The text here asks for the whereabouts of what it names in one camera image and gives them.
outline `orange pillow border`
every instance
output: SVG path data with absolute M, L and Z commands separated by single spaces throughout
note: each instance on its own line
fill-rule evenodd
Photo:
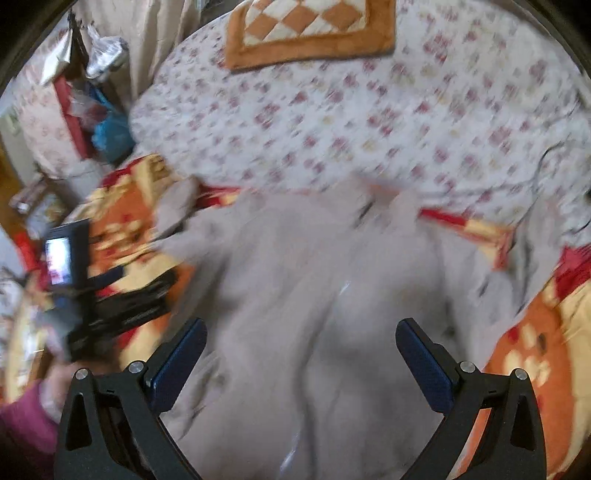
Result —
M 225 65 L 230 70 L 310 59 L 349 59 L 391 51 L 395 46 L 395 0 L 366 0 L 368 23 L 362 30 L 244 44 L 245 18 L 252 2 L 236 7 L 228 22 Z

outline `blue gripper pad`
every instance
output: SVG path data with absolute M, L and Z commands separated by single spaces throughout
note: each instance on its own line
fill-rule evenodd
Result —
M 152 381 L 150 409 L 162 413 L 173 408 L 193 367 L 205 349 L 207 327 L 197 321 L 172 351 Z
M 453 384 L 411 326 L 396 327 L 396 346 L 433 411 L 447 415 L 453 407 Z

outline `person's hand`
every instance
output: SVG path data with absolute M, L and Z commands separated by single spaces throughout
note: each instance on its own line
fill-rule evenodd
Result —
M 56 361 L 51 366 L 47 378 L 44 381 L 46 394 L 44 400 L 46 402 L 53 402 L 55 408 L 61 411 L 66 402 L 72 378 L 80 368 L 87 368 L 93 375 L 104 375 L 118 370 L 116 365 L 107 362 L 75 362 L 73 364 L 65 364 Z

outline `device screen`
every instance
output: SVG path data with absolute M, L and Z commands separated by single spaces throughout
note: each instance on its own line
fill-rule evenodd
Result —
M 52 238 L 45 244 L 47 271 L 52 285 L 72 283 L 72 252 L 70 240 L 67 238 Z

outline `person's arm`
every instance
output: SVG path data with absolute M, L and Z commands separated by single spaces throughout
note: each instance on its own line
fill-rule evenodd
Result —
M 40 391 L 35 382 L 16 402 L 0 408 L 0 422 L 5 434 L 44 478 L 53 477 L 57 423 L 41 406 Z

